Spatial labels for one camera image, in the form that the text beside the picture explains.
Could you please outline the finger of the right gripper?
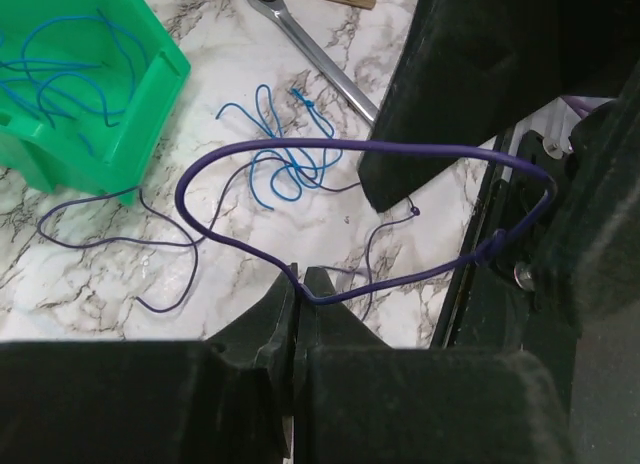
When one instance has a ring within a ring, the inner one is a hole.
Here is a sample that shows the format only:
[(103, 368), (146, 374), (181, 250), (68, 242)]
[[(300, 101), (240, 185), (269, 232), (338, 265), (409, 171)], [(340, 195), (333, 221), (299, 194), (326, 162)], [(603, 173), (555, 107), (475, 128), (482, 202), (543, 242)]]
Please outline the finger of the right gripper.
[(639, 0), (418, 0), (371, 131), (478, 146), (561, 96), (615, 97), (639, 58)]

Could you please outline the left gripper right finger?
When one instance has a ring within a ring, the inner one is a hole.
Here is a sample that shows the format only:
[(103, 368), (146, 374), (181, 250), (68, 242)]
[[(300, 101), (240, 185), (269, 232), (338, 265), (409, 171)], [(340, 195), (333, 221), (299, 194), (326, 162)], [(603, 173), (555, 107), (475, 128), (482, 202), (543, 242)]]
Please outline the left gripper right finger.
[(297, 463), (571, 463), (575, 333), (531, 312), (517, 348), (385, 345), (342, 304), (301, 307)]

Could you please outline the green bin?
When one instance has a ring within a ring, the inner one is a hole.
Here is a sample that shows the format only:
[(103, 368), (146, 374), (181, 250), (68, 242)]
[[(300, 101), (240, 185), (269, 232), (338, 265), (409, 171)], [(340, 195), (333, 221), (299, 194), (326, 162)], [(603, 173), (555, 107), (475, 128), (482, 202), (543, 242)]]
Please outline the green bin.
[(1, 164), (51, 193), (138, 186), (190, 74), (145, 0), (1, 0)]

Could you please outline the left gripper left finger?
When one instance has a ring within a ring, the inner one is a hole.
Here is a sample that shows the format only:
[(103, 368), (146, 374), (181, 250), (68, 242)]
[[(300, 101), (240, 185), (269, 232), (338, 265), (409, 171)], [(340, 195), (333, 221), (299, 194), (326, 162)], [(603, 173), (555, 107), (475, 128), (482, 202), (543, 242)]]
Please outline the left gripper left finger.
[(206, 340), (1, 347), (5, 463), (280, 463), (296, 294), (279, 276)]

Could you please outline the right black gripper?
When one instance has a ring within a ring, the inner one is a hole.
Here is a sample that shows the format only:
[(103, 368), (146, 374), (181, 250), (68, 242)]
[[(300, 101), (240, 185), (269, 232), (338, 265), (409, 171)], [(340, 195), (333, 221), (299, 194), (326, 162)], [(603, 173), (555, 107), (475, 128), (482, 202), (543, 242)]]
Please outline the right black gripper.
[(558, 195), (514, 266), (536, 309), (582, 331), (639, 302), (639, 71), (572, 128)]

